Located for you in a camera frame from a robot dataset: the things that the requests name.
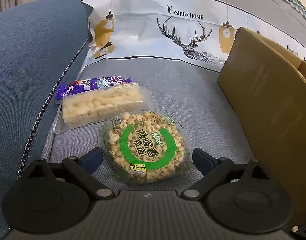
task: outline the blue sofa armrest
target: blue sofa armrest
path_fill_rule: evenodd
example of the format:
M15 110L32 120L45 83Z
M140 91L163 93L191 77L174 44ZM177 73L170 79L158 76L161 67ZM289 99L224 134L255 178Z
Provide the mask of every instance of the blue sofa armrest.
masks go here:
M88 39L90 8L78 0L38 0L0 13L0 238L8 231L1 203L15 182L20 159L49 93ZM81 51L63 82L75 80ZM57 112L51 100L39 124L29 161L40 157Z

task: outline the metal screw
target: metal screw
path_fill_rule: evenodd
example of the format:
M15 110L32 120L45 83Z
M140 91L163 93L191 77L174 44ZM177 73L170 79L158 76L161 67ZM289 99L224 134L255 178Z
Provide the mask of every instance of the metal screw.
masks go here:
M195 189L187 189L186 191L184 191L184 195L189 197L189 198L198 197L199 194L200 193Z
M100 188L96 194L100 197L108 197L112 194L112 190L108 189L108 188Z

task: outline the antlers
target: antlers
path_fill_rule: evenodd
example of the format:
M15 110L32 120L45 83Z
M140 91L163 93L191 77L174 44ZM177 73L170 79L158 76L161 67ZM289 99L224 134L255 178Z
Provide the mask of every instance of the antlers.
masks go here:
M191 39L191 42L190 42L190 44L189 44L189 46L192 46L192 49L194 49L194 48L196 48L196 47L198 46L198 45L195 44L195 43L200 42L200 41L206 41L206 40L208 39L208 37L211 35L212 29L213 29L213 28L211 28L211 31L210 31L209 34L206 36L206 30L205 30L205 28L203 27L203 25L202 25L200 22L198 22L198 23L199 23L200 26L203 28L203 35L201 35L201 36L200 36L200 39L199 39L198 36L197 36L197 32L196 32L196 30L195 30L195 38Z
M168 20L171 19L171 17L169 17L164 23L163 23L163 29L160 27L160 23L157 19L157 25L158 27L160 28L160 31L162 32L162 34L166 37L168 37L169 39L173 40L173 42L176 44L176 45L179 45L179 46L183 46L184 43L182 43L179 39L179 37L177 35L175 35L175 26L172 30L172 35L169 34L168 32L168 29L167 29L167 22Z
M158 27L160 28L160 31L162 32L162 34L163 34L164 36L166 36L166 37L168 37L169 39L173 40L173 42L174 42L176 45L184 46L185 44L182 43L182 42L180 41L180 38L179 38L177 35L175 35L175 27L174 27L173 30L172 30L172 35L170 35L169 32L168 32L168 29L167 29L167 22L168 22L169 19L171 19L171 17L169 17L169 18L163 23L163 29L161 28L158 19L157 19L157 25L158 25ZM191 39L191 42L190 42L190 44L188 45L188 46L190 46L192 49L198 47L198 45L195 44L195 43L200 42L200 41L206 41L206 40L208 39L208 37L211 35L212 30L213 30L213 28L212 28L211 31L209 32L209 34L206 35L206 30L205 30L205 28L203 27L203 25L202 25L200 22L198 22L198 23L199 23L200 26L203 28L203 35L201 35L200 38L198 38L197 32L196 32L196 30L195 30L195 38Z

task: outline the purple wrapper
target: purple wrapper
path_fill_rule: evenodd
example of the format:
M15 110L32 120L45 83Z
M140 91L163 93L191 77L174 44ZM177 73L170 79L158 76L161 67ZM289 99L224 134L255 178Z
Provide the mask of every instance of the purple wrapper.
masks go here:
M60 84L58 91L56 93L55 100L61 100L67 95L74 95L82 93L89 90L94 90L98 88L105 88L110 86L115 86L118 84L131 83L131 78L123 79L121 76L110 76L101 78L91 78L85 80L79 80L70 83L67 87Z

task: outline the deer illustration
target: deer illustration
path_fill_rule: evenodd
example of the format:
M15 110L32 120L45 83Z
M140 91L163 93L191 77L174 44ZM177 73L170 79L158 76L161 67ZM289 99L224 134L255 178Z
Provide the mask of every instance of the deer illustration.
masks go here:
M198 47L198 44L196 44L197 42L201 42L201 41L206 41L208 39L208 37L211 35L213 28L210 30L209 34L206 35L206 30L203 27L203 25L198 22L200 24L200 26L203 29L203 35L200 36L200 38L198 38L197 32L195 30L195 37L193 39L191 39L190 44L185 45L183 42L180 41L180 38L175 34L175 26L172 30L172 34L169 33L168 29L167 29L167 22L169 19L171 19L171 17L169 17L164 23L163 23L163 28L161 28L160 23L157 19L157 25L160 28L160 31L162 32L162 34L173 40L173 42L178 45L181 46L183 48L184 54L186 57L188 58L192 58L195 60L199 60L199 61L203 61L203 62L207 62L207 63L211 63L211 64L215 64L215 65L222 65L225 60L215 57L212 54L208 53L208 52L197 52L195 50L195 48Z

